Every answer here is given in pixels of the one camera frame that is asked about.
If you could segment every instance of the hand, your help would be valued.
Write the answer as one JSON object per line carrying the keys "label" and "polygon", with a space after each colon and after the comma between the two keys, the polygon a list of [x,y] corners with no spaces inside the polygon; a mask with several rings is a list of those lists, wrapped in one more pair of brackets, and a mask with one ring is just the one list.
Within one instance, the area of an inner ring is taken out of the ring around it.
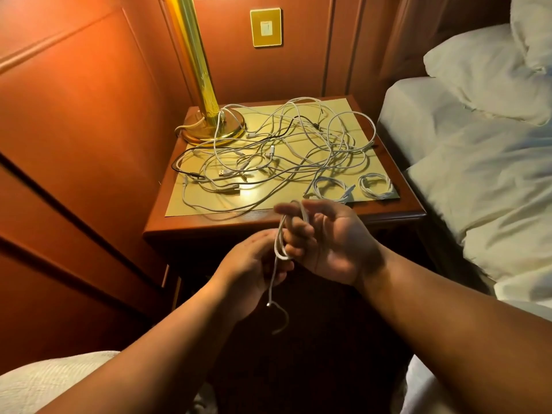
{"label": "hand", "polygon": [[[277,229],[266,229],[235,245],[210,280],[210,283],[224,288],[238,320],[253,312],[268,288],[274,268],[274,241],[277,233]],[[278,262],[274,285],[283,282],[293,266],[292,261]]]}
{"label": "hand", "polygon": [[285,251],[323,278],[355,285],[361,274],[383,266],[381,245],[348,206],[330,200],[303,200],[310,223],[300,217],[297,203],[274,207],[285,215]]}

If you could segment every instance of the light switch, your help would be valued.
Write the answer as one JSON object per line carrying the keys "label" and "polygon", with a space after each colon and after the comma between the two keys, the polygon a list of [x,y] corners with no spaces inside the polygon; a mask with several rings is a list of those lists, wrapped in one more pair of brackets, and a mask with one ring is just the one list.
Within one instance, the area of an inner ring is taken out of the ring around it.
{"label": "light switch", "polygon": [[255,48],[281,45],[280,8],[251,10],[250,16],[253,46]]}
{"label": "light switch", "polygon": [[260,35],[261,36],[272,36],[272,21],[262,21],[262,22],[260,22]]}

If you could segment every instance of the brass lamp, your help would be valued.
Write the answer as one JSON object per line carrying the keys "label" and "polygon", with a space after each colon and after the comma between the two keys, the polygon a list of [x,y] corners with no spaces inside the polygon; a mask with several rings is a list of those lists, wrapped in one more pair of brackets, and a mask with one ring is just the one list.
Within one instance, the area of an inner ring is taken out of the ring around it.
{"label": "brass lamp", "polygon": [[[203,50],[198,19],[193,0],[167,0],[169,13],[175,28],[176,43],[181,47],[186,83],[199,111],[184,121],[181,135],[186,141],[199,144],[212,140],[219,118],[219,104],[212,88],[209,66]],[[241,136],[245,128],[244,117],[232,110],[221,116],[217,139],[233,139]]]}

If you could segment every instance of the headboard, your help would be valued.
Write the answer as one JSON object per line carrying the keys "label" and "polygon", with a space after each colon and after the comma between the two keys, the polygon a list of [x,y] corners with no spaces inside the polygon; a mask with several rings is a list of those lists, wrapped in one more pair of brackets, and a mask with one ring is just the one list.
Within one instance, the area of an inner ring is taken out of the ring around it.
{"label": "headboard", "polygon": [[381,71],[400,80],[425,76],[423,56],[450,37],[507,23],[511,0],[401,0]]}

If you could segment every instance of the white fabric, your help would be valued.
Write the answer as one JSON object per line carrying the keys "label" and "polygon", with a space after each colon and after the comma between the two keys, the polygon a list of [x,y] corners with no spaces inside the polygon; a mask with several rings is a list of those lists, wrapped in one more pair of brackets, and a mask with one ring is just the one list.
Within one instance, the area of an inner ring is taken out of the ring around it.
{"label": "white fabric", "polygon": [[[507,301],[528,313],[552,321],[552,310],[528,302]],[[407,391],[401,414],[467,414],[431,371],[414,356],[406,373]]]}
{"label": "white fabric", "polygon": [[379,117],[411,164],[417,163],[466,123],[480,120],[436,78],[396,82],[385,94]]}
{"label": "white fabric", "polygon": [[552,307],[552,127],[469,122],[409,175],[499,299]]}
{"label": "white fabric", "polygon": [[424,56],[438,78],[472,109],[542,125],[552,116],[552,76],[526,66],[510,26],[456,35]]}
{"label": "white fabric", "polygon": [[514,39],[527,65],[552,72],[552,0],[512,0]]}
{"label": "white fabric", "polygon": [[31,414],[119,352],[95,352],[31,363],[0,376],[0,412]]}

